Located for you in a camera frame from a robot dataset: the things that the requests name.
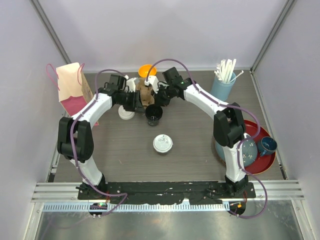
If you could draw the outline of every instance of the black mounting plate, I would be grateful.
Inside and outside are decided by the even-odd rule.
[[[123,204],[181,204],[188,198],[191,205],[220,204],[223,199],[243,198],[243,193],[226,192],[226,183],[218,181],[165,181],[165,182],[108,182],[110,194],[127,193]],[[256,197],[255,188],[249,182],[243,191],[248,199]],[[118,204],[123,197],[111,197],[110,203]],[[90,196],[79,191],[79,200],[92,200]]]

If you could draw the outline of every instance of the white cup lid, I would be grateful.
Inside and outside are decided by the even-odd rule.
[[[165,134],[158,135],[153,140],[153,147],[158,153],[166,153],[172,148],[171,137]]]
[[[119,109],[118,109],[118,113],[119,113],[119,116],[120,118],[122,118],[123,120],[129,120],[129,119],[132,119],[135,115],[135,112],[133,111],[126,111],[124,109],[124,106],[120,106]]]

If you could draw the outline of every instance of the blue mug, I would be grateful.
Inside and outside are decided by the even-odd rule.
[[[262,157],[264,155],[273,154],[276,151],[278,144],[272,137],[265,136],[257,142],[256,146],[260,152],[260,157]]]

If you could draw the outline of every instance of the orange cup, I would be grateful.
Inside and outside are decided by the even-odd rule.
[[[152,67],[151,64],[146,64],[146,65],[141,66],[138,71],[139,76],[141,78],[146,78],[151,67]],[[149,76],[155,76],[156,73],[157,73],[157,69],[156,69],[156,67],[153,67]]]

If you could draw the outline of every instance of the mug handle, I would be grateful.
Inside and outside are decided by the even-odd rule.
[[[260,152],[260,157],[263,157],[267,153],[267,150],[264,150],[263,152]]]

